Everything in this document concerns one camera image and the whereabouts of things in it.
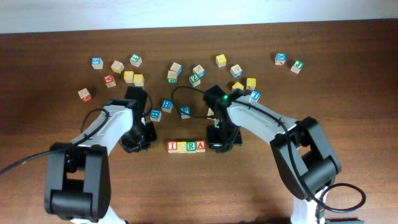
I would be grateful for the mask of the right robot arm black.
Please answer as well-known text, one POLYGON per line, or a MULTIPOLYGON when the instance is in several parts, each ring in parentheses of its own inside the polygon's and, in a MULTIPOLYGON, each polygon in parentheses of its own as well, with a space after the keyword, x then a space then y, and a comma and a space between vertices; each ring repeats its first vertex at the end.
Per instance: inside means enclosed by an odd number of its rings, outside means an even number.
POLYGON ((293 195, 291 223, 326 223, 325 204, 341 172, 341 162, 319 122, 296 120, 259 104, 242 90, 225 93, 218 85, 203 96, 214 112, 215 123, 207 128, 209 145, 218 153, 242 144, 240 129, 255 134, 271 146, 280 178, 293 195))

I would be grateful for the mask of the green R block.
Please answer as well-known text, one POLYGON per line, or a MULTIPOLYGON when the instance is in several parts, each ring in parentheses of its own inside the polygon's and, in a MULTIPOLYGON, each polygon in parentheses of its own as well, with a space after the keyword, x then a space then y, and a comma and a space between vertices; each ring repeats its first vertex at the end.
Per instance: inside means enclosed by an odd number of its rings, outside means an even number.
POLYGON ((189 141, 187 142, 187 153, 196 153, 196 142, 195 141, 189 141))

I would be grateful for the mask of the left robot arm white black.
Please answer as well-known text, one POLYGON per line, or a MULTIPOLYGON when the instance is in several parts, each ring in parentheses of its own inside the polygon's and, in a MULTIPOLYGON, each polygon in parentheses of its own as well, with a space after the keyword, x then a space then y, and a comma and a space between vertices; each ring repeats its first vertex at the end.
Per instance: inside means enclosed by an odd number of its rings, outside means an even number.
POLYGON ((124 98, 109 99, 99 116, 68 143, 50 147, 44 208, 72 223, 124 223, 111 208, 108 156, 117 144, 128 152, 146 150, 157 140, 146 121, 148 94, 130 86, 124 98))

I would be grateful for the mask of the red A block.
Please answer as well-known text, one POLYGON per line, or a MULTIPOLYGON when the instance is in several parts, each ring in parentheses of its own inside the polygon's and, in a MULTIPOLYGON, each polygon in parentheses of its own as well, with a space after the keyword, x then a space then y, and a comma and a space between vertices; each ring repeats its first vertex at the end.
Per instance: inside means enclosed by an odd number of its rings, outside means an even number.
POLYGON ((196 152, 205 152, 206 151, 206 141, 205 140, 197 140, 195 141, 196 152))

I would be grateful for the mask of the red I block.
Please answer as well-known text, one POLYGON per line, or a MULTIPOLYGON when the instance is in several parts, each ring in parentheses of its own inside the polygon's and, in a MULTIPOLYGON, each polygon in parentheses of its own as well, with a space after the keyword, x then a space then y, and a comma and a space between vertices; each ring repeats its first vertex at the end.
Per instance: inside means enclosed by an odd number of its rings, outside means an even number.
POLYGON ((167 151, 168 151, 168 153, 178 153, 177 141, 168 141, 167 142, 167 151))

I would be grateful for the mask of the yellow C block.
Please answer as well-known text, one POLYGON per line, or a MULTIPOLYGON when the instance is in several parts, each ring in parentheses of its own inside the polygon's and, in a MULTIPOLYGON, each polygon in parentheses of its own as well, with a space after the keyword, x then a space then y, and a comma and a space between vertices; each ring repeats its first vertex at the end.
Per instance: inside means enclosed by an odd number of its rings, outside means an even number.
POLYGON ((179 154, 183 154, 187 152, 187 142, 185 141, 179 141, 177 143, 177 152, 179 154))

